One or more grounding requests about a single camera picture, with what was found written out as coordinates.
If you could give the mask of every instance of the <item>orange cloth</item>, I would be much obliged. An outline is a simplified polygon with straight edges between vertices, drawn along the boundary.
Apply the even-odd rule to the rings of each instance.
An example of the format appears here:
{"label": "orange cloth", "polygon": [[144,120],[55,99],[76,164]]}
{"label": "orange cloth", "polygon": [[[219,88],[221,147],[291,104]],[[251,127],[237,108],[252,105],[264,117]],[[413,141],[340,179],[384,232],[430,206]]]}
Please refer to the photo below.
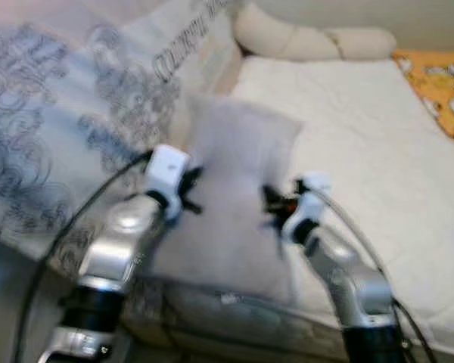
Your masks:
{"label": "orange cloth", "polygon": [[440,127],[454,138],[454,52],[397,50],[393,59]]}

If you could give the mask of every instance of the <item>white bed sheet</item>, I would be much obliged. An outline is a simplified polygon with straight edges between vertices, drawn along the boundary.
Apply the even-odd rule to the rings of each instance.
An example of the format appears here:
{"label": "white bed sheet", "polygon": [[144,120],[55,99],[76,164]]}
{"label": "white bed sheet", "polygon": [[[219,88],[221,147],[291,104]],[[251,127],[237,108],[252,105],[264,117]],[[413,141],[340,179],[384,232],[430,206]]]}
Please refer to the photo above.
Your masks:
{"label": "white bed sheet", "polygon": [[[371,238],[394,293],[432,346],[454,354],[454,141],[395,63],[251,57],[233,95],[304,124],[287,180],[329,173],[334,198]],[[340,226],[334,216],[326,222]],[[297,306],[336,324],[322,285],[294,262]]]}

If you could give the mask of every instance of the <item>blanket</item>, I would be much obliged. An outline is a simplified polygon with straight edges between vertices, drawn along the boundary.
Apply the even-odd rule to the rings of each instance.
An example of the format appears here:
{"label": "blanket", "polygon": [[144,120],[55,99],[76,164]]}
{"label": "blanket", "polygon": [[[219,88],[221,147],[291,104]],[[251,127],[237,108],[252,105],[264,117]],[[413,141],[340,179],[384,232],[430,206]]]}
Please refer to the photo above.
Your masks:
{"label": "blanket", "polygon": [[454,138],[454,52],[399,50],[393,58],[432,117]]}

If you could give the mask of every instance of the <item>pillow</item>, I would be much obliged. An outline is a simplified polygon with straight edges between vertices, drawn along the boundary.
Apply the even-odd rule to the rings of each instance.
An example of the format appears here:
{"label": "pillow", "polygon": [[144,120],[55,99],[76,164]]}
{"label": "pillow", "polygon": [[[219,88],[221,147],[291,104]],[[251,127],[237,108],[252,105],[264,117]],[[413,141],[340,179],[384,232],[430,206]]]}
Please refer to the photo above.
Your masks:
{"label": "pillow", "polygon": [[350,61],[389,58],[395,37],[381,28],[330,28],[324,30],[337,44],[341,57]]}
{"label": "pillow", "polygon": [[299,124],[231,98],[197,101],[188,152],[204,173],[189,194],[204,208],[184,212],[154,251],[144,276],[289,303],[290,266],[261,187],[280,185]]}
{"label": "pillow", "polygon": [[254,3],[239,11],[234,32],[244,48],[264,57],[290,61],[340,58],[336,45],[316,28],[276,20]]}

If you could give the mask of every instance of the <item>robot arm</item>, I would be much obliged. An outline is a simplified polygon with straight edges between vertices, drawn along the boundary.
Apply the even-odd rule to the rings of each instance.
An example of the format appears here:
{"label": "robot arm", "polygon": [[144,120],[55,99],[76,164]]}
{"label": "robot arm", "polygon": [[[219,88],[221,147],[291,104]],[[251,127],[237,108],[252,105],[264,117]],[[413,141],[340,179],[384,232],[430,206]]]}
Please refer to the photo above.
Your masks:
{"label": "robot arm", "polygon": [[322,174],[300,180],[296,198],[276,196],[267,188],[268,209],[281,216],[281,239],[305,247],[307,262],[331,297],[350,361],[405,363],[387,279],[367,266],[339,234],[320,225],[324,204],[309,192],[309,186],[321,191],[329,189]]}
{"label": "robot arm", "polygon": [[125,296],[143,253],[187,203],[184,194],[198,177],[188,155],[161,145],[145,173],[145,193],[113,206],[92,242],[79,279],[39,363],[99,362],[112,350]]}

